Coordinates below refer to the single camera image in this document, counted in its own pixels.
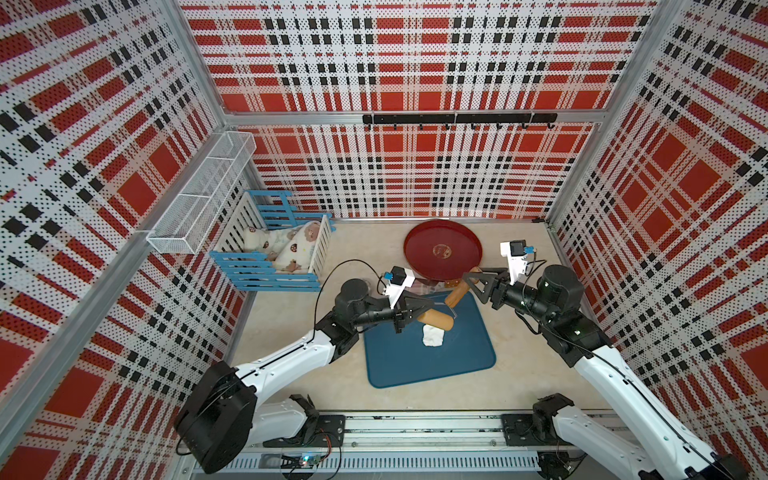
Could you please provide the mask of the blue white toy crib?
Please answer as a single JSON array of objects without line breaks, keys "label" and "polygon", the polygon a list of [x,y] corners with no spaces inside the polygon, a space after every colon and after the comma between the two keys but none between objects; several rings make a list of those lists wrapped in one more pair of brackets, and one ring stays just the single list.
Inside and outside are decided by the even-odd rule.
[{"label": "blue white toy crib", "polygon": [[248,190],[210,252],[240,291],[318,292],[335,226],[287,191]]}]

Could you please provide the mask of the teal plastic tray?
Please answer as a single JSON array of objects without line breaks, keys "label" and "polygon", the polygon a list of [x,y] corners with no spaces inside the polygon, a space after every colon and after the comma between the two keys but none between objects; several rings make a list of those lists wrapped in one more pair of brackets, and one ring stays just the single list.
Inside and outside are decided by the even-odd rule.
[{"label": "teal plastic tray", "polygon": [[363,335],[369,383],[378,389],[420,383],[486,370],[496,364],[483,321],[445,332],[443,345],[426,347],[423,324],[413,322],[400,334],[381,325]]}]

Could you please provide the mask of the small green circuit board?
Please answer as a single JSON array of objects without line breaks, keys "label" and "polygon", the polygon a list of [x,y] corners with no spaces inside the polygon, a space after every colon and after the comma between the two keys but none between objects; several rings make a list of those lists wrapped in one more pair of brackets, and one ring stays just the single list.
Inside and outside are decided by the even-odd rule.
[{"label": "small green circuit board", "polygon": [[283,469],[313,469],[323,461],[322,455],[303,454],[300,456],[281,456],[281,467]]}]

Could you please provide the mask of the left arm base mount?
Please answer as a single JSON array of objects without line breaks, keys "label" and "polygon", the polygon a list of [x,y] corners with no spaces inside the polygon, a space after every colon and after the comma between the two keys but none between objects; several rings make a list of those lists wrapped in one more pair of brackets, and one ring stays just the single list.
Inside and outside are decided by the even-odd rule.
[{"label": "left arm base mount", "polygon": [[346,426],[345,415],[321,414],[309,418],[293,437],[265,441],[266,448],[327,447],[343,445]]}]

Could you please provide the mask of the red round plate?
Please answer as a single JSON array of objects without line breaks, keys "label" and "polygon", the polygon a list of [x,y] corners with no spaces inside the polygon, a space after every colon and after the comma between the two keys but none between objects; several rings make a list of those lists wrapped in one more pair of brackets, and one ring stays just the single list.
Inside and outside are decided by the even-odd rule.
[{"label": "red round plate", "polygon": [[415,226],[403,244],[405,258],[421,277],[452,281],[477,267],[483,257],[479,238],[468,227],[449,220]]}]

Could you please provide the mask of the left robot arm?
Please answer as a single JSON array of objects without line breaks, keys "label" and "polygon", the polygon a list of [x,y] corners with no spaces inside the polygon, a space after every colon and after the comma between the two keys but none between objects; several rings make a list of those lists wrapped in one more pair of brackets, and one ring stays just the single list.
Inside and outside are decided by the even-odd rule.
[{"label": "left robot arm", "polygon": [[259,360],[210,366],[174,420],[180,442],[205,473],[218,472],[246,447],[257,411],[274,394],[344,356],[364,328],[390,323],[400,333],[414,321],[444,331],[454,325],[433,300],[402,286],[389,285],[384,297],[374,297],[364,280],[344,282],[333,308],[307,335]]}]

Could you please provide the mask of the white dough lump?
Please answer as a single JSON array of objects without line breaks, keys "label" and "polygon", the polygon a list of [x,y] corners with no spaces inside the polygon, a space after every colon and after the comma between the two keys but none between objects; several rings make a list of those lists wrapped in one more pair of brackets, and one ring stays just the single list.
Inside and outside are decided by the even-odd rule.
[{"label": "white dough lump", "polygon": [[422,342],[426,347],[440,347],[444,342],[445,331],[431,325],[423,325]]}]

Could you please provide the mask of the wooden rolling pin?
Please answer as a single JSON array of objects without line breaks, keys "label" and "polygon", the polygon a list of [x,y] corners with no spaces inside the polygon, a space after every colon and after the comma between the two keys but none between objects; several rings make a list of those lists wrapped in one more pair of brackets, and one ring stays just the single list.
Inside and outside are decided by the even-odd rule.
[{"label": "wooden rolling pin", "polygon": [[471,293],[477,281],[470,278],[470,273],[481,272],[482,270],[475,266],[463,274],[454,282],[453,288],[446,291],[447,296],[443,300],[435,300],[432,307],[421,314],[417,321],[445,332],[451,331],[456,321],[459,321],[461,327],[479,324],[482,315]]}]

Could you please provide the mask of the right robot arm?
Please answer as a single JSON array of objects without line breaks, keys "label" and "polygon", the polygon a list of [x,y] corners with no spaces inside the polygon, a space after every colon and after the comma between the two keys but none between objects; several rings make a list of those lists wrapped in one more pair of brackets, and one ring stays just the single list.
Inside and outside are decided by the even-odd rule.
[{"label": "right robot arm", "polygon": [[584,287],[563,265],[546,267],[536,286],[499,269],[464,275],[476,298],[535,321],[548,346],[606,400],[633,434],[628,441],[596,423],[562,394],[533,408],[545,433],[570,443],[620,479],[745,479],[747,468],[688,429],[639,379],[607,335],[580,310]]}]

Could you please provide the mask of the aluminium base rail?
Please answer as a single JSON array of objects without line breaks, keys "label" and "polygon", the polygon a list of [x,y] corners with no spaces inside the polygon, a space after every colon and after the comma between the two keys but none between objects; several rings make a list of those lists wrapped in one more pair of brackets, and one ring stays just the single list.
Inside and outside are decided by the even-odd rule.
[{"label": "aluminium base rail", "polygon": [[[571,479],[587,458],[575,447],[511,447],[501,415],[527,411],[321,412],[304,416],[283,405],[256,418],[246,447],[228,465],[208,475],[275,474],[286,479],[340,478],[353,473],[531,472],[545,479]],[[263,443],[293,437],[321,414],[345,415],[343,445],[266,448]],[[629,430],[607,411],[585,413],[596,423],[632,441]],[[313,469],[283,469],[281,456],[322,455]],[[205,475],[196,461],[182,464],[184,477]]]}]

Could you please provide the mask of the black hook rail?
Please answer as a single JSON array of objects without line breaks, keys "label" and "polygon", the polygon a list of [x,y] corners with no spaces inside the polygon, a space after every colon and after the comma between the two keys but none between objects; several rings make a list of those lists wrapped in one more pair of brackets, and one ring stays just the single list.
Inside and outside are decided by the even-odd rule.
[{"label": "black hook rail", "polygon": [[365,114],[362,116],[364,125],[520,125],[527,127],[531,124],[552,126],[558,120],[557,113],[429,113],[429,114]]}]

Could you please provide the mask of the doll in patterned cloth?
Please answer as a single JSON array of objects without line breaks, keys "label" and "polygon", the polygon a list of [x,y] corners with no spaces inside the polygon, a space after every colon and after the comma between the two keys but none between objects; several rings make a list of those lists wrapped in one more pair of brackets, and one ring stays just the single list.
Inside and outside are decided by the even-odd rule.
[{"label": "doll in patterned cloth", "polygon": [[279,230],[249,227],[243,231],[244,250],[265,254],[278,272],[306,272],[320,235],[320,228],[321,224],[317,221]]}]

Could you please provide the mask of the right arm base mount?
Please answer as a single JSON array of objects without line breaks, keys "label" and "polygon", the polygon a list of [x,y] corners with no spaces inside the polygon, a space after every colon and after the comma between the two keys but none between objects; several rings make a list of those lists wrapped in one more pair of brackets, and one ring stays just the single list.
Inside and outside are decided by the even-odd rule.
[{"label": "right arm base mount", "polygon": [[501,417],[501,431],[511,447],[571,447],[560,438],[550,420],[536,413],[506,413]]}]

